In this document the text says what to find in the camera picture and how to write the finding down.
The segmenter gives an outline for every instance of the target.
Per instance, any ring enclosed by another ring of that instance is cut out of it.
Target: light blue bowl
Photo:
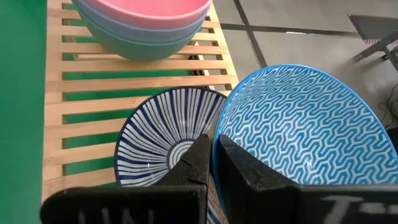
[[[398,184],[397,153],[378,118],[350,88],[314,68],[263,68],[231,92],[213,143],[219,196],[220,134],[300,184]]]
[[[123,37],[105,31],[102,27],[89,19],[84,12],[79,12],[80,17],[87,23],[87,28],[107,49],[111,50],[126,59],[153,61],[167,58],[181,50],[196,32],[198,27],[188,36],[167,43],[145,43],[127,40]]]
[[[166,43],[190,35],[192,32],[197,30],[198,27],[201,27],[208,12],[207,9],[200,18],[186,27],[181,27],[178,29],[145,29],[141,27],[134,27],[105,16],[84,0],[73,0],[73,3],[78,7],[79,11],[82,11],[86,17],[90,18],[92,21],[95,21],[95,23],[101,26],[104,30],[114,33],[127,40],[149,43]]]

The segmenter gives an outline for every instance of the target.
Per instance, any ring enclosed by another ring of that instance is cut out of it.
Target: concrete floor
[[[355,32],[347,14],[398,17],[396,0],[240,0],[250,25]],[[244,24],[233,0],[214,0],[221,23]],[[260,68],[248,33],[226,30],[224,35],[240,80]],[[374,54],[359,63],[348,60],[365,49],[357,37],[255,32],[268,65],[297,63],[330,73],[351,87],[379,119],[378,105],[398,83],[398,73]]]

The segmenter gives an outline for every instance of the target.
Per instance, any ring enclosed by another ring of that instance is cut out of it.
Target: green surface
[[[43,0],[0,1],[0,223],[39,223],[45,67]]]
[[[36,224],[39,221],[44,123],[45,0],[0,1],[0,223]],[[92,39],[78,39],[92,42]],[[75,73],[66,80],[188,75],[188,72]],[[152,95],[160,90],[74,93],[67,100],[92,100]],[[67,116],[67,123],[125,118],[131,110]],[[72,147],[113,142],[117,133],[65,140]],[[113,166],[112,158],[65,166],[65,175]],[[106,184],[103,187],[115,187]]]

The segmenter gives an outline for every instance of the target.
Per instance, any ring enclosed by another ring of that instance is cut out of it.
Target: blue patterned bowl
[[[213,90],[182,87],[141,103],[124,123],[116,143],[118,185],[142,187],[160,180],[193,141],[209,131],[225,100]],[[209,203],[208,223],[218,223]]]
[[[263,68],[231,92],[213,143],[218,195],[220,134],[300,184],[398,184],[398,157],[377,117],[346,85],[314,68]]]

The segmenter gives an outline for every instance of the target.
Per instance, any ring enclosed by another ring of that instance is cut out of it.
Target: bowl
[[[200,29],[193,31],[188,36],[167,43],[147,43],[127,40],[116,34],[110,33],[100,27],[96,22],[92,21],[87,15],[80,11],[80,17],[86,22],[87,28],[95,36],[98,41],[103,44],[107,49],[112,52],[130,59],[130,60],[143,60],[153,61],[167,58],[179,50],[181,50],[196,32]]]
[[[225,100],[224,95],[213,90],[182,87],[141,103],[124,123],[116,142],[114,168],[118,185],[148,186],[160,180],[194,139],[208,132]],[[208,202],[208,219],[215,221],[217,215],[212,211]]]
[[[212,0],[86,0],[104,15],[132,26],[156,29],[185,27],[197,20]]]
[[[193,31],[197,30],[198,27],[201,27],[208,11],[206,10],[197,20],[185,27],[176,29],[145,29],[119,22],[101,14],[98,10],[88,5],[85,0],[73,0],[73,3],[78,6],[78,9],[83,11],[88,18],[95,21],[104,30],[108,30],[128,40],[150,43],[171,42],[190,35]]]
[[[263,68],[230,93],[213,142],[218,192],[220,134],[299,184],[398,184],[398,156],[378,118],[350,88],[314,68]]]

